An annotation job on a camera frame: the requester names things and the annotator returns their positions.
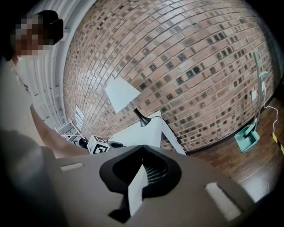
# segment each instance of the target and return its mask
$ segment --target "brown floor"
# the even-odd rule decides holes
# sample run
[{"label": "brown floor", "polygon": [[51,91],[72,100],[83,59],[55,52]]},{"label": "brown floor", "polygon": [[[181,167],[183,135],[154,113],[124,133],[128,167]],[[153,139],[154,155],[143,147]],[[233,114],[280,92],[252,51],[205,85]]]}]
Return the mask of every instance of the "brown floor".
[{"label": "brown floor", "polygon": [[[278,122],[275,124],[275,135],[284,143],[284,102],[273,98],[270,106],[279,110]],[[249,195],[258,201],[269,193],[283,167],[283,154],[271,137],[272,124],[276,111],[267,108],[260,116],[257,132],[258,143],[246,153],[241,153],[234,137],[202,153],[192,155],[209,162],[222,173],[240,183]]]}]

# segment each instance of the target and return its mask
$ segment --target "black lamp base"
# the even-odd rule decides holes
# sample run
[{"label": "black lamp base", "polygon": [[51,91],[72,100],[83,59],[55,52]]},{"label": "black lamp base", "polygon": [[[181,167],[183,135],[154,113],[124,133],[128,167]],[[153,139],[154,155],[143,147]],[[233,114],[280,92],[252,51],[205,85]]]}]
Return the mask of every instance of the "black lamp base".
[{"label": "black lamp base", "polygon": [[136,113],[136,115],[138,116],[140,120],[141,128],[145,127],[147,124],[150,123],[151,118],[143,116],[137,108],[133,110],[133,112]]}]

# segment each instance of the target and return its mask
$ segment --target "white cable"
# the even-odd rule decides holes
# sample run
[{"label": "white cable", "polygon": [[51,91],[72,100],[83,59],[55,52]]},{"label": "white cable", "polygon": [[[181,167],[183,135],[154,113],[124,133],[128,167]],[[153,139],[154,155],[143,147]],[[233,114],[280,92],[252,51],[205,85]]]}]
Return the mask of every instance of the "white cable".
[{"label": "white cable", "polygon": [[277,111],[277,113],[276,113],[276,121],[274,121],[274,123],[273,123],[273,133],[274,133],[274,131],[275,131],[274,125],[278,121],[278,109],[276,109],[276,108],[274,108],[272,106],[265,106],[265,96],[266,96],[266,87],[264,87],[264,99],[263,99],[264,108],[266,109],[267,107],[270,107],[270,108],[275,109]]}]

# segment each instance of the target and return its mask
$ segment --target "person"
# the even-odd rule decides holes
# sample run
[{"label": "person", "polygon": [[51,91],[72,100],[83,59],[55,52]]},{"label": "person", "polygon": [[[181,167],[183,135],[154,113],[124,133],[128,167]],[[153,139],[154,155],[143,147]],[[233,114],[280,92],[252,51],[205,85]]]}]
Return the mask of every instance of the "person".
[{"label": "person", "polygon": [[17,64],[22,58],[37,57],[48,45],[63,38],[63,20],[55,11],[44,10],[22,18],[11,30],[4,45],[0,72],[0,129],[17,131],[40,146],[52,149],[56,158],[86,155],[89,152],[61,137],[39,117],[32,105],[28,86]]}]

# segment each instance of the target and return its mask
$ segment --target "wall outlet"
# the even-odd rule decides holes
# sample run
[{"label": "wall outlet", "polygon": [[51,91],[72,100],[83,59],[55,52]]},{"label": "wall outlet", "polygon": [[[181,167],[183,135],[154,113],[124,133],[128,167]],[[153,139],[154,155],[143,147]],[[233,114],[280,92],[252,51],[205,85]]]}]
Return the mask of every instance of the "wall outlet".
[{"label": "wall outlet", "polygon": [[256,92],[256,90],[254,90],[252,92],[252,101],[256,99],[256,95],[257,95],[257,92]]},{"label": "wall outlet", "polygon": [[264,91],[265,90],[265,82],[264,81],[262,82],[262,86],[261,87],[262,87],[262,91]]}]

